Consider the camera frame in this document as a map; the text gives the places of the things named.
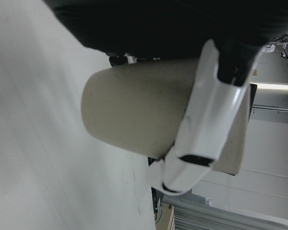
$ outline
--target white plastic part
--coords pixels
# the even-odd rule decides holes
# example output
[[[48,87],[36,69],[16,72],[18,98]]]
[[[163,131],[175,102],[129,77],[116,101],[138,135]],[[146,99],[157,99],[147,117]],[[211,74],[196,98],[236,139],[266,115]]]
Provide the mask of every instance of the white plastic part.
[[[212,161],[219,158],[247,89],[247,80],[241,87],[218,80],[218,57],[214,42],[207,41],[175,145],[164,160],[150,166],[152,187],[167,195],[187,192],[211,170],[180,157],[192,155]]]

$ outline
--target white wall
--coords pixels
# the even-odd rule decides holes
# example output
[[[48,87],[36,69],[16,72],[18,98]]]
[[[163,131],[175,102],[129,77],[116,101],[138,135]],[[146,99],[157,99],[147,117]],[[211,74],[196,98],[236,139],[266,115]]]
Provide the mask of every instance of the white wall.
[[[155,229],[147,158],[81,121],[85,82],[108,67],[42,1],[0,0],[0,230]]]
[[[288,81],[282,80],[288,75],[279,55],[266,55],[257,67],[259,74],[265,71],[271,82]],[[254,103],[263,102],[257,96]],[[240,173],[210,172],[192,192],[210,198],[214,207],[288,225],[288,114],[256,109]]]

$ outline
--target ceiling light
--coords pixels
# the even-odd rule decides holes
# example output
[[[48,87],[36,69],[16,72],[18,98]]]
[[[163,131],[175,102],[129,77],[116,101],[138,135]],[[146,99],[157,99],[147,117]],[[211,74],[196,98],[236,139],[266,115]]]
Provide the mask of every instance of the ceiling light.
[[[258,89],[266,89],[266,90],[288,90],[288,85],[278,85],[278,84],[264,84],[264,83],[255,83]]]

